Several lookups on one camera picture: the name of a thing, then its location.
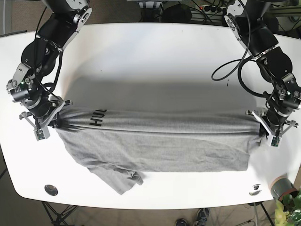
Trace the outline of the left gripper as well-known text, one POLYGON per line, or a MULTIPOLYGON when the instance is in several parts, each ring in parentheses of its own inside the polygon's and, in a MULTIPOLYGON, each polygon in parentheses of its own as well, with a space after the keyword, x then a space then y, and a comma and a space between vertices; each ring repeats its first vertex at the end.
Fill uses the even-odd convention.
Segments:
POLYGON ((246 91, 266 100, 264 109, 248 110, 246 114, 253 116, 261 124, 260 135, 266 137, 267 144, 272 147, 279 147, 282 136, 290 128, 299 126, 296 121, 289 121, 287 118, 295 110, 301 108, 301 93, 298 90, 289 91, 284 86, 279 85, 275 85, 270 94, 267 92, 259 94, 248 87, 246 87, 246 91))

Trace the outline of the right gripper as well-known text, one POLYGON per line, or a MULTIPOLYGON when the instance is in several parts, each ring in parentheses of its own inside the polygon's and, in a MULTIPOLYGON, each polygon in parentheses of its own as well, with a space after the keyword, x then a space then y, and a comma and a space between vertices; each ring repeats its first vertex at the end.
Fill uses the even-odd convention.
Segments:
POLYGON ((19 119, 26 119, 32 126, 37 141, 50 137, 49 126, 59 126, 59 112, 64 106, 72 105, 72 101, 64 101, 61 97, 51 95, 50 91, 39 84, 33 69, 20 64, 6 86, 14 103, 24 106, 28 112, 22 112, 19 119))

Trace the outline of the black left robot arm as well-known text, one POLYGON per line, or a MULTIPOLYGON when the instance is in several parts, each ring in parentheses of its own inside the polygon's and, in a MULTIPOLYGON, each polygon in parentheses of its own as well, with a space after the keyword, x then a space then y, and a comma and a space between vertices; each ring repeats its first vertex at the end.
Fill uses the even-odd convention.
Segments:
POLYGON ((268 145, 278 147, 282 136, 291 127, 299 126, 288 117, 301 107, 301 88, 293 75, 291 59, 278 46, 278 40, 263 20, 271 4, 270 0, 231 0, 226 6, 224 20, 245 48, 234 68, 241 87, 249 94, 266 100, 265 111, 247 111, 246 114, 261 124, 259 134, 266 137, 268 145), (244 84, 242 69, 247 62, 257 64, 263 79, 273 86, 271 93, 260 94, 244 84))

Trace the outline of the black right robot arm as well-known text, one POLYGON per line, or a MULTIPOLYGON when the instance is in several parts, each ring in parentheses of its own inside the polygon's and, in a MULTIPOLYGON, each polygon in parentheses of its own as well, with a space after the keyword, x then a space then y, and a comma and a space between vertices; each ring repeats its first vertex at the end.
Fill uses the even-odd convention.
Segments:
POLYGON ((63 52, 92 13, 88 0, 43 3, 52 14, 43 25, 37 25, 33 42, 22 52, 21 63, 7 83, 13 102, 27 109, 19 118, 33 126, 38 141, 49 138, 49 127, 60 127, 60 111, 72 104, 53 92, 62 68, 63 52))

